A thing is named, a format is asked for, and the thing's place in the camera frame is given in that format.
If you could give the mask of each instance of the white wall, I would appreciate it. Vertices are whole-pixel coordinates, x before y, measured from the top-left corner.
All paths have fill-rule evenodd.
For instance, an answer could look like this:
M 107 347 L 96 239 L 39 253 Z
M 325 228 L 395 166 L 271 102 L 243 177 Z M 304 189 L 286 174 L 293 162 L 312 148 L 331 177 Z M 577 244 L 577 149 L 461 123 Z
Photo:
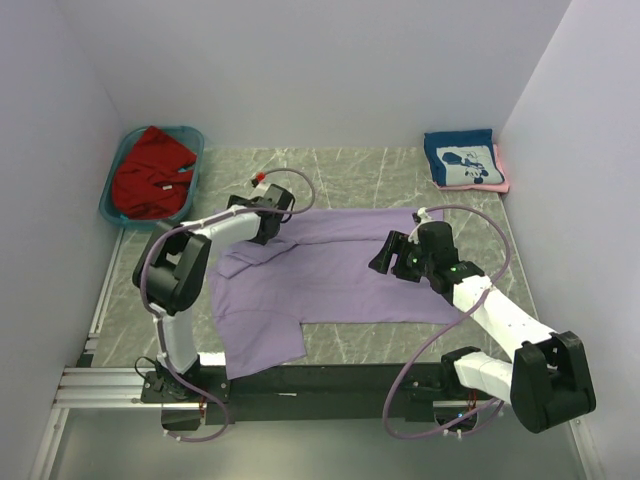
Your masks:
M 569 0 L 58 0 L 127 127 L 220 145 L 501 128 Z
M 543 321 L 586 344 L 608 478 L 638 478 L 640 4 L 574 1 L 500 136 Z
M 97 212 L 122 126 L 50 0 L 0 5 L 0 469 L 26 478 L 82 351 L 115 231 Z

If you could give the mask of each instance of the red clothing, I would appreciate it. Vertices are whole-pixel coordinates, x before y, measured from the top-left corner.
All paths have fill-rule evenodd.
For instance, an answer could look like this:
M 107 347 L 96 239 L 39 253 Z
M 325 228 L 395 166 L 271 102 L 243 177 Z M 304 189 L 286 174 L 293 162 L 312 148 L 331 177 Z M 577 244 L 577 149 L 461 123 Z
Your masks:
M 140 137 L 113 178 L 114 206 L 129 218 L 170 217 L 187 201 L 196 154 L 156 127 Z

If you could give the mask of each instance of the cable cord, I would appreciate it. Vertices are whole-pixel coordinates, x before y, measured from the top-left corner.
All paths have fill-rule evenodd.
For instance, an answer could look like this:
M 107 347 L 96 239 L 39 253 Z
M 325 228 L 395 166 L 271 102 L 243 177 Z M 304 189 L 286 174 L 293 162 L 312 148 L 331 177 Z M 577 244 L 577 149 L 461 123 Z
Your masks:
M 136 358 L 136 361 L 133 362 L 133 369 L 136 371 L 136 373 L 138 374 L 139 377 L 142 378 L 146 378 L 141 372 L 140 370 L 138 370 L 138 362 L 142 359 L 145 359 L 147 362 L 149 362 L 151 365 L 153 365 L 154 367 L 156 366 L 156 360 L 153 360 L 152 358 L 149 357 L 145 357 L 144 355 L 139 356 L 138 358 Z
M 431 212 L 434 212 L 436 210 L 465 210 L 467 212 L 475 213 L 476 215 L 479 215 L 480 217 L 484 218 L 496 230 L 496 232 L 498 232 L 498 235 L 500 235 L 500 238 L 502 239 L 502 242 L 504 243 L 504 252 L 505 252 L 505 254 L 504 254 L 504 263 L 502 264 L 502 267 L 500 267 L 500 270 L 498 270 L 498 272 L 491 277 L 491 282 L 492 282 L 492 284 L 495 284 L 500 278 L 502 278 L 502 276 L 507 271 L 507 268 L 509 267 L 509 263 L 511 262 L 511 246 L 509 245 L 509 239 L 507 238 L 507 235 L 502 231 L 500 226 L 491 217 L 489 217 L 488 215 L 482 213 L 479 210 L 476 210 L 475 208 L 467 207 L 466 205 L 442 205 L 442 206 L 439 206 L 439 207 L 431 207 L 431 208 L 427 208 L 426 209 L 426 213 L 431 213 Z M 449 432 L 449 429 L 451 427 L 454 427 L 458 423 L 464 421 L 465 419 L 475 415 L 476 413 L 478 413 L 478 412 L 480 412 L 482 410 L 485 410 L 485 409 L 489 408 L 491 405 L 493 405 L 493 404 L 495 404 L 496 402 L 499 401 L 497 398 L 493 398 L 493 399 L 489 400 L 488 402 L 484 403 L 483 405 L 481 405 L 479 407 L 476 407 L 473 410 L 468 411 L 467 413 L 465 413 L 461 417 L 455 418 L 455 419 L 451 420 L 450 422 L 448 422 L 448 423 L 446 423 L 444 425 L 436 427 L 436 428 L 434 428 L 432 430 L 427 430 L 425 432 L 419 432 L 419 433 L 402 433 L 402 432 L 398 432 L 397 430 L 394 430 L 391 427 L 391 424 L 389 422 L 389 408 L 391 407 L 391 402 L 393 401 L 393 398 L 395 397 L 395 395 L 396 395 L 396 393 L 398 391 L 398 388 L 400 387 L 400 383 L 404 379 L 404 377 L 407 374 L 407 372 L 416 363 L 416 361 L 418 360 L 418 357 L 420 355 L 422 355 L 422 353 L 427 348 L 429 348 L 429 346 L 431 346 L 433 344 L 433 342 L 435 342 L 438 338 L 440 338 L 442 335 L 447 333 L 449 330 L 452 330 L 453 328 L 455 328 L 458 325 L 460 325 L 467 318 L 471 317 L 471 315 L 473 315 L 476 312 L 476 310 L 478 310 L 482 306 L 482 304 L 486 300 L 487 296 L 489 295 L 489 292 L 490 292 L 489 289 L 485 290 L 482 293 L 482 295 L 480 296 L 480 298 L 478 299 L 478 301 L 475 303 L 475 305 L 473 307 L 471 307 L 469 310 L 467 310 L 466 312 L 464 312 L 462 314 L 462 316 L 458 320 L 456 320 L 453 323 L 450 323 L 449 325 L 447 325 L 446 327 L 444 327 L 440 331 L 438 331 L 438 333 L 432 335 L 427 340 L 425 340 L 425 342 L 422 345 L 420 345 L 420 347 L 415 351 L 415 353 L 411 356 L 411 358 L 404 365 L 404 367 L 402 367 L 402 369 L 400 370 L 400 373 L 398 373 L 398 376 L 396 377 L 396 379 L 394 380 L 393 384 L 391 385 L 391 388 L 389 389 L 389 393 L 387 394 L 387 398 L 386 398 L 386 400 L 384 402 L 384 407 L 382 409 L 382 424 L 384 425 L 384 428 L 385 428 L 385 430 L 387 431 L 387 433 L 389 435 L 391 435 L 394 438 L 398 438 L 400 440 L 418 440 L 418 439 L 421 439 L 421 438 L 427 438 L 427 437 L 431 437 L 433 435 L 438 435 L 440 433 L 444 433 L 446 435 Z M 499 414 L 499 412 L 502 409 L 503 405 L 504 405 L 504 402 L 500 401 L 498 403 L 498 406 L 497 406 L 496 410 L 491 414 L 491 416 L 482 425 L 480 425 L 477 428 L 474 428 L 473 430 L 469 430 L 467 432 L 459 432 L 458 435 L 460 435 L 460 436 L 468 436 L 468 435 L 473 435 L 474 433 L 479 432 L 484 427 L 486 427 L 491 421 L 493 421 L 493 419 Z
M 155 308 L 153 308 L 153 306 L 149 303 L 149 299 L 147 297 L 147 280 L 149 278 L 149 268 L 150 268 L 150 265 L 151 265 L 151 259 L 156 256 L 156 254 L 158 253 L 160 248 L 162 248 L 162 245 L 164 244 L 164 242 L 167 241 L 168 238 L 170 238 L 170 237 L 172 237 L 174 235 L 177 235 L 179 233 L 182 233 L 182 232 L 186 232 L 186 231 L 189 231 L 189 230 L 196 230 L 196 229 L 199 229 L 199 228 L 207 227 L 209 225 L 213 225 L 215 223 L 221 222 L 223 220 L 226 220 L 227 218 L 233 217 L 233 216 L 238 215 L 238 214 L 265 212 L 265 213 L 280 213 L 280 214 L 285 214 L 285 215 L 287 215 L 287 214 L 288 215 L 298 215 L 300 213 L 304 213 L 304 212 L 310 210 L 311 207 L 313 206 L 313 204 L 315 203 L 315 200 L 316 200 L 316 189 L 313 186 L 313 182 L 311 181 L 311 179 L 304 172 L 301 172 L 300 170 L 296 170 L 294 168 L 287 168 L 287 167 L 274 168 L 272 170 L 268 170 L 268 171 L 264 172 L 264 174 L 266 176 L 266 175 L 270 175 L 270 174 L 276 173 L 276 172 L 291 172 L 291 173 L 295 173 L 296 175 L 299 175 L 300 177 L 302 177 L 305 182 L 307 182 L 307 184 L 309 185 L 309 188 L 311 190 L 311 200 L 309 201 L 309 204 L 306 207 L 301 208 L 299 210 L 290 210 L 290 211 L 289 210 L 279 210 L 277 208 L 268 208 L 268 207 L 248 207 L 248 208 L 243 208 L 243 209 L 236 210 L 235 212 L 226 212 L 226 213 L 223 213 L 221 215 L 216 215 L 214 217 L 205 219 L 202 222 L 189 223 L 188 225 L 182 225 L 182 226 L 177 227 L 177 228 L 175 228 L 173 230 L 169 230 L 168 232 L 165 232 L 163 235 L 161 235 L 158 238 L 158 240 L 156 240 L 156 242 L 149 249 L 149 253 L 147 254 L 147 258 L 145 258 L 145 261 L 144 261 L 144 264 L 143 264 L 143 267 L 142 267 L 142 273 L 140 275 L 140 296 L 142 298 L 142 305 L 154 317 L 154 323 L 156 325 L 156 331 L 157 331 L 157 334 L 158 334 L 158 343 L 159 343 L 159 346 L 160 346 L 160 356 L 163 357 L 164 362 L 165 362 L 165 364 L 167 366 L 167 370 L 169 370 L 169 372 L 171 373 L 173 378 L 175 378 L 178 383 L 180 383 L 184 387 L 188 388 L 192 392 L 195 392 L 198 395 L 202 395 L 208 401 L 215 403 L 218 407 L 220 407 L 220 409 L 222 410 L 223 416 L 224 416 L 224 423 L 223 423 L 222 427 L 220 427 L 220 429 L 217 432 L 215 432 L 215 433 L 213 433 L 211 435 L 205 436 L 205 437 L 183 437 L 181 435 L 176 434 L 175 432 L 165 431 L 165 433 L 167 435 L 169 435 L 172 438 L 175 438 L 178 441 L 186 442 L 186 443 L 199 443 L 199 442 L 207 442 L 209 440 L 213 440 L 215 438 L 218 438 L 220 435 L 222 435 L 224 433 L 224 431 L 227 429 L 227 427 L 232 423 L 232 420 L 231 420 L 231 414 L 229 413 L 229 410 L 227 409 L 227 406 L 222 402 L 222 400 L 220 400 L 215 395 L 213 395 L 213 394 L 211 394 L 211 393 L 209 393 L 209 392 L 207 392 L 205 390 L 202 390 L 201 388 L 199 388 L 199 387 L 191 384 L 190 382 L 186 381 L 177 372 L 177 370 L 173 366 L 173 363 L 171 363 L 171 359 L 169 358 L 169 354 L 167 352 L 167 342 L 166 342 L 166 339 L 165 339 L 165 336 L 164 336 L 164 329 L 162 328 L 162 312 L 159 311 L 159 310 L 156 310 Z

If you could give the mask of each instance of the folded clothing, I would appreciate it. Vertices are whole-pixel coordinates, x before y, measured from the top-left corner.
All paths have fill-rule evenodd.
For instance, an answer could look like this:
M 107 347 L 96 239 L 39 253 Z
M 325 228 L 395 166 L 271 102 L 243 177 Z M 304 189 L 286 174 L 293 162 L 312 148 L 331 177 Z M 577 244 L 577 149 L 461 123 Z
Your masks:
M 149 127 L 118 167 L 113 205 L 129 218 L 148 220 L 175 215 L 184 206 L 193 177 L 184 170 L 196 154 L 156 127 Z
M 440 187 L 504 182 L 493 151 L 491 129 L 426 133 L 424 152 Z
M 484 190 L 486 192 L 507 193 L 509 191 L 509 180 L 504 173 L 504 167 L 502 166 L 502 160 L 500 157 L 500 151 L 496 144 L 493 144 L 493 153 L 496 157 L 496 168 L 504 177 L 504 182 L 496 185 L 485 185 L 484 183 L 471 184 L 471 185 L 458 185 L 453 187 L 440 187 L 437 183 L 433 182 L 440 190 Z
M 368 268 L 390 230 L 410 232 L 415 208 L 311 210 L 267 245 L 240 242 L 209 269 L 227 376 L 306 354 L 301 323 L 450 323 L 459 312 L 429 287 Z M 442 219 L 442 213 L 434 215 Z

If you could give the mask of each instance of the gray marble surface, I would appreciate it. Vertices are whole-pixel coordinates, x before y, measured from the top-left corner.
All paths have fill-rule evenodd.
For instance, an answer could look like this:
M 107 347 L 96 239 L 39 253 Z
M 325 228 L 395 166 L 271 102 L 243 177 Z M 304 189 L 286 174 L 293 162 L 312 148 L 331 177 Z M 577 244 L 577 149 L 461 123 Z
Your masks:
M 307 173 L 318 189 L 318 208 L 386 208 L 435 206 L 459 203 L 475 207 L 508 230 L 506 214 L 495 193 L 442 192 L 431 183 L 426 158 L 417 148 L 322 148 L 322 149 L 211 149 L 205 151 L 198 191 L 189 219 L 210 215 L 226 207 L 230 194 L 246 195 L 255 172 L 277 166 L 298 168 Z M 309 199 L 308 188 L 293 174 L 269 177 L 291 189 L 297 206 Z M 462 259 L 471 260 L 488 274 L 504 261 L 499 236 L 481 218 L 467 212 L 447 211 L 445 219 L 454 230 Z M 126 231 L 113 271 L 113 289 L 106 302 L 94 367 L 128 367 L 140 355 L 157 351 L 151 318 L 140 303 L 131 283 L 132 270 L 147 242 L 148 233 Z M 520 259 L 514 255 L 498 286 L 516 304 L 535 316 Z M 198 351 L 222 352 L 212 320 L 208 286 L 194 307 L 194 335 Z M 304 325 L 307 356 L 296 363 L 383 363 L 404 362 L 440 325 L 318 324 Z M 448 332 L 421 357 L 439 361 L 443 353 L 475 345 L 487 354 L 506 358 L 484 330 L 471 320 Z

